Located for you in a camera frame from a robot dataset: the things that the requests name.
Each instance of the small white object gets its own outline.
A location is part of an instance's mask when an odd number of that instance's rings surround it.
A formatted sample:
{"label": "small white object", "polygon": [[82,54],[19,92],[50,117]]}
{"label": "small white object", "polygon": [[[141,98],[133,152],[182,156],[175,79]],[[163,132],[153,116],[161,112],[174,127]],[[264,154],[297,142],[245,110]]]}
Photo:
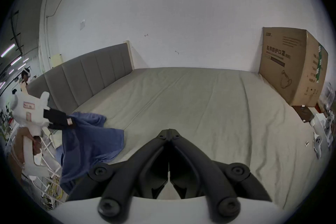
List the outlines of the small white object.
{"label": "small white object", "polygon": [[85,20],[82,20],[79,30],[82,30],[85,27]]}
{"label": "small white object", "polygon": [[314,133],[313,148],[314,148],[314,151],[316,152],[317,159],[320,159],[322,155],[321,142],[322,142],[322,137]]}

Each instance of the robotic arm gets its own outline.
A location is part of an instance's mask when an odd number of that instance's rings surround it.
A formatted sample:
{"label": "robotic arm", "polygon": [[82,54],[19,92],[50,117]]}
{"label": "robotic arm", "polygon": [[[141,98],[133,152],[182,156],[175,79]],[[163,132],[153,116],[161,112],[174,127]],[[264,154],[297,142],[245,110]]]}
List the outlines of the robotic arm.
{"label": "robotic arm", "polygon": [[[73,125],[65,113],[48,107],[48,99],[48,92],[43,92],[40,99],[21,93],[13,95],[11,101],[13,117],[19,125],[27,127],[32,136],[41,136],[43,127],[63,129]],[[48,177],[48,168],[36,165],[34,162],[32,144],[29,138],[23,138],[23,168],[28,175]]]}

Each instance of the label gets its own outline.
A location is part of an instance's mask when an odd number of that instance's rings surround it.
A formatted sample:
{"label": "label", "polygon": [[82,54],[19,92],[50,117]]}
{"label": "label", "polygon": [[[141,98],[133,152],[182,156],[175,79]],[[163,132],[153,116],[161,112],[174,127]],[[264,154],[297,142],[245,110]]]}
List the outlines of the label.
{"label": "label", "polygon": [[67,118],[66,120],[67,120],[67,122],[68,122],[68,125],[72,125],[72,120],[71,120],[71,118]]}
{"label": "label", "polygon": [[35,109],[35,104],[28,103],[28,102],[23,102],[23,108],[25,108],[25,109]]}
{"label": "label", "polygon": [[317,62],[317,69],[316,69],[316,83],[319,82],[320,74],[321,74],[321,63],[322,63],[322,45],[318,45],[318,62]]}
{"label": "label", "polygon": [[29,121],[29,122],[32,121],[32,114],[29,112],[26,112],[26,121]]}
{"label": "label", "polygon": [[291,56],[289,54],[287,54],[286,51],[279,50],[279,49],[277,49],[275,47],[271,47],[269,45],[266,47],[266,50],[268,50],[269,52],[273,52],[274,54],[272,53],[272,55],[274,55],[275,57],[278,57],[278,58],[280,58],[282,60],[283,60],[283,57],[281,57],[281,56],[284,56],[284,57],[286,57],[288,59],[291,58]]}

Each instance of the sticker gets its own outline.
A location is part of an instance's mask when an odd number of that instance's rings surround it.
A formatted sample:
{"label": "sticker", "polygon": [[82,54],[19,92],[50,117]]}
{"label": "sticker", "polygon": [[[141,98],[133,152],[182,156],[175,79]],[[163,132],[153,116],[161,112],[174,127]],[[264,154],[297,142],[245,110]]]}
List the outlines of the sticker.
{"label": "sticker", "polygon": [[28,102],[23,102],[23,108],[25,108],[25,109],[35,109],[35,104],[28,103]]}
{"label": "sticker", "polygon": [[321,47],[322,45],[319,44],[318,45],[318,66],[316,69],[316,80],[318,81],[320,78],[320,74],[321,74],[321,64],[322,64],[322,52],[321,52]]}
{"label": "sticker", "polygon": [[29,112],[26,112],[26,121],[32,121],[32,114]]}
{"label": "sticker", "polygon": [[68,122],[68,125],[72,125],[72,120],[70,118],[67,118],[66,120]]}

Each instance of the person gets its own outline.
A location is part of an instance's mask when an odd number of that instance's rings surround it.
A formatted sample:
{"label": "person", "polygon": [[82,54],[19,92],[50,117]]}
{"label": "person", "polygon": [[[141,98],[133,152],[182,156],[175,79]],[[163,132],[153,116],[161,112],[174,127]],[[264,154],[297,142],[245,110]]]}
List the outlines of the person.
{"label": "person", "polygon": [[25,136],[33,141],[33,155],[40,153],[42,147],[40,140],[41,138],[38,136],[32,137],[27,127],[22,127],[17,130],[11,152],[8,156],[8,164],[13,172],[14,177],[19,181],[20,184],[22,183],[22,167],[25,163],[25,158],[23,156],[23,138]]}
{"label": "person", "polygon": [[20,83],[21,91],[25,94],[28,94],[27,92],[28,82],[27,81],[30,77],[30,71],[28,68],[23,68],[21,77],[22,77],[22,82]]}

